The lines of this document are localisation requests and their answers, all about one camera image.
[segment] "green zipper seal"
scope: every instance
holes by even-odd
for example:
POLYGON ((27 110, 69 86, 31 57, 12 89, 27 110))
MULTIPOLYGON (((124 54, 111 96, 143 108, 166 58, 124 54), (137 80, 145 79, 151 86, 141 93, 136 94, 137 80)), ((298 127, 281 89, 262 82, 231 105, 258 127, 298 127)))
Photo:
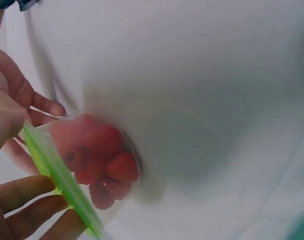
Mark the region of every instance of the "green zipper seal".
POLYGON ((56 186, 54 192, 62 195, 70 205, 70 208, 78 213, 87 226, 86 232, 90 236, 101 240, 104 235, 102 222, 75 181, 75 178, 58 155, 50 138, 46 137, 29 122, 24 124, 23 135, 40 174, 52 179, 56 186))

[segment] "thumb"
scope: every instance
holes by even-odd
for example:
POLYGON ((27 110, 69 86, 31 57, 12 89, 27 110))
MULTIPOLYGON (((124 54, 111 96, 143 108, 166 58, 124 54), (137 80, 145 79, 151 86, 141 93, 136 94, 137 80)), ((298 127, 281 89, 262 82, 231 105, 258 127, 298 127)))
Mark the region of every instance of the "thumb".
POLYGON ((24 109, 0 111, 0 149, 7 139, 16 136, 25 122, 24 109))
MULTIPOLYGON (((17 102, 15 102, 6 92, 0 90, 0 111, 23 110, 17 102)), ((25 119, 32 122, 27 110, 24 112, 25 119)))

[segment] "finger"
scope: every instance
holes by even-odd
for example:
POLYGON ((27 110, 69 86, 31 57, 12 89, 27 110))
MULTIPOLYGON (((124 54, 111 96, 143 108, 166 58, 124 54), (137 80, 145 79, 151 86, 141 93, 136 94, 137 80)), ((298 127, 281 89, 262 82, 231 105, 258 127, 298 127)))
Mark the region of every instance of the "finger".
POLYGON ((54 116, 63 116, 66 114, 61 104, 51 101, 37 92, 34 95, 32 106, 54 116))
POLYGON ((16 136, 25 122, 25 110, 0 111, 0 149, 5 141, 16 136))
POLYGON ((30 116, 33 122, 33 125, 38 127, 44 124, 48 124, 52 121, 57 120, 57 118, 48 116, 40 111, 30 110, 30 116))
POLYGON ((0 185, 0 207, 4 214, 19 209, 39 195, 55 189, 47 176, 29 176, 0 185))
POLYGON ((73 209, 69 209, 40 240, 76 240, 86 228, 79 215, 73 209))
POLYGON ((27 239, 43 223, 67 206, 61 195, 46 196, 8 217, 6 223, 12 230, 13 239, 27 239))
POLYGON ((3 149, 16 166, 31 175, 39 174, 32 157, 13 138, 7 140, 3 149))

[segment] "skin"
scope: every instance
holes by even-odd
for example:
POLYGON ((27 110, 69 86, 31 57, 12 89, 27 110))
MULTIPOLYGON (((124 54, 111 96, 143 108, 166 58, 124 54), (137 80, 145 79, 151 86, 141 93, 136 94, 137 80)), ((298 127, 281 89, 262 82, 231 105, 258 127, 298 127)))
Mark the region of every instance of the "skin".
MULTIPOLYGON (((4 11, 0 10, 0 25, 3 14, 4 11)), ((16 165, 30 174, 38 174, 31 157, 17 142, 22 142, 18 133, 24 121, 29 120, 34 126, 40 126, 65 114, 64 107, 59 103, 35 92, 16 63, 0 50, 0 149, 3 147, 16 165)), ((4 217, 54 188, 52 181, 41 175, 0 185, 0 240, 26 239, 52 215, 64 210, 67 203, 63 197, 51 195, 36 200, 10 217, 4 217)), ((85 228, 76 212, 67 210, 41 239, 73 240, 85 228)))

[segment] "raspberry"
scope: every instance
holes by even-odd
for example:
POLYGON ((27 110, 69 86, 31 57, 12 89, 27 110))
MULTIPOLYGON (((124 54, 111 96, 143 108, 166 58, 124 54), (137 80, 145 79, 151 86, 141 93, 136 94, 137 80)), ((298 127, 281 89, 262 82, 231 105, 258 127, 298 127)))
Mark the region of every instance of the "raspberry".
POLYGON ((85 146, 103 156, 112 157, 122 149, 122 136, 113 126, 97 126, 86 135, 85 146))
POLYGON ((84 144, 85 133, 97 126, 95 119, 89 114, 79 115, 71 122, 70 135, 78 138, 78 144, 84 144))
POLYGON ((106 210, 110 208, 115 200, 107 192, 106 187, 97 183, 89 186, 91 200, 93 205, 100 210, 106 210))
POLYGON ((121 153, 107 164, 107 173, 121 182, 133 183, 139 178, 137 164, 127 152, 121 153))
POLYGON ((59 155, 71 172, 81 170, 86 163, 86 150, 82 146, 64 147, 59 149, 59 155))
POLYGON ((84 169, 75 172, 75 179, 78 184, 90 185, 94 183, 94 179, 90 178, 84 169))
POLYGON ((78 115, 72 122, 84 131, 94 128, 97 125, 96 120, 90 114, 78 115))
POLYGON ((131 183, 117 181, 110 177, 104 178, 101 183, 106 186, 108 193, 116 200, 123 200, 132 189, 131 183))
POLYGON ((57 120, 49 127, 49 133, 56 147, 63 148, 69 144, 68 126, 71 124, 68 120, 57 120))
POLYGON ((93 180, 101 179, 106 174, 107 161, 108 159, 103 157, 90 157, 85 166, 85 172, 88 177, 93 180))

